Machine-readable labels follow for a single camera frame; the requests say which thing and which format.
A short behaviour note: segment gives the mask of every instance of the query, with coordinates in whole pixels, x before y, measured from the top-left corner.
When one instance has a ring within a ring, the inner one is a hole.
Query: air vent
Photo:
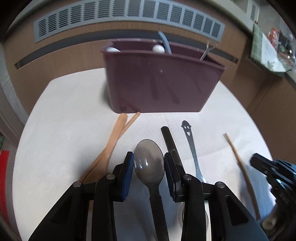
[[[89,2],[84,4],[83,8],[83,20],[87,21],[90,19],[94,19],[95,15],[95,2]]]
[[[54,31],[57,29],[57,15],[53,14],[48,17],[48,31]]]
[[[182,8],[176,5],[173,5],[172,13],[170,15],[170,21],[173,23],[179,23],[181,19]]]
[[[185,9],[184,17],[183,17],[183,22],[182,24],[185,26],[190,27],[192,23],[192,18],[193,18],[193,11],[190,11],[188,9]]]
[[[81,5],[77,5],[71,8],[70,11],[70,22],[78,23],[81,21]]]
[[[59,12],[59,28],[68,25],[68,9]]]
[[[155,1],[145,0],[144,1],[144,8],[143,8],[143,17],[145,18],[153,18],[154,16],[154,9],[155,9]]]
[[[109,17],[110,0],[101,0],[98,4],[98,18]]]
[[[211,28],[212,28],[212,24],[213,24],[213,20],[209,19],[209,18],[206,18],[205,19],[205,25],[204,25],[204,28],[203,28],[203,32],[206,33],[206,34],[210,34],[211,32]]]
[[[212,36],[217,38],[218,37],[218,34],[219,34],[219,31],[220,31],[220,28],[221,28],[221,24],[219,23],[215,23],[214,24],[214,27],[213,27],[213,31],[212,31]]]
[[[38,23],[38,35],[39,37],[43,36],[46,34],[46,19],[41,20]]]
[[[160,20],[167,20],[169,7],[170,5],[168,3],[160,2],[156,18]]]
[[[251,11],[251,20],[252,21],[254,21],[255,12],[256,12],[256,6],[255,6],[255,4],[252,4],[252,11]]]
[[[124,16],[125,0],[114,0],[113,2],[113,17]]]
[[[140,15],[141,0],[130,0],[128,5],[128,16],[138,17]]]
[[[193,28],[200,31],[202,29],[202,23],[203,23],[204,18],[205,17],[203,15],[200,15],[197,13],[195,16]]]
[[[198,33],[217,42],[220,42],[225,28],[225,24],[210,15],[176,1],[82,0],[36,20],[35,42],[74,27],[109,21],[160,23]]]

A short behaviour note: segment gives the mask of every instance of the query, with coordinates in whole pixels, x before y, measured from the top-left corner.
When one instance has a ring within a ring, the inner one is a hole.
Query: screw head
[[[81,186],[81,182],[79,182],[79,181],[76,181],[73,183],[73,187],[75,187],[75,188],[78,188],[80,186]]]
[[[217,187],[224,188],[225,184],[223,182],[217,182]]]
[[[115,175],[112,173],[107,175],[108,180],[113,180],[114,178],[115,178]]]
[[[183,176],[183,179],[185,179],[185,180],[187,180],[187,181],[191,180],[191,178],[192,178],[192,176],[191,176],[190,174],[185,174],[185,175]]]

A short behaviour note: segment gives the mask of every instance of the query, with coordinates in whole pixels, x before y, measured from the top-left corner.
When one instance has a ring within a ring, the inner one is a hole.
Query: spoon
[[[136,146],[133,163],[138,178],[149,189],[157,240],[169,241],[163,203],[159,194],[159,184],[165,172],[163,154],[154,141],[142,140]]]

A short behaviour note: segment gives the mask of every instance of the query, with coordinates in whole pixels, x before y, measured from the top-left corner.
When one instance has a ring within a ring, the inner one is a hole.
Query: black knife handle
[[[167,126],[163,126],[161,128],[161,132],[163,134],[163,138],[165,140],[168,152],[172,155],[175,164],[183,166],[176,145],[174,143],[172,134],[170,133],[170,129]]]
[[[160,195],[150,196],[150,205],[158,241],[169,241],[168,227],[163,210],[163,202]]]

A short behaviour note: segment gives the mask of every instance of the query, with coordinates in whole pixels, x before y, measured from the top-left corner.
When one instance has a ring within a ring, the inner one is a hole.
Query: black spoon handle
[[[163,210],[163,202],[160,195],[150,196],[150,205],[158,241],[169,241],[168,227]]]

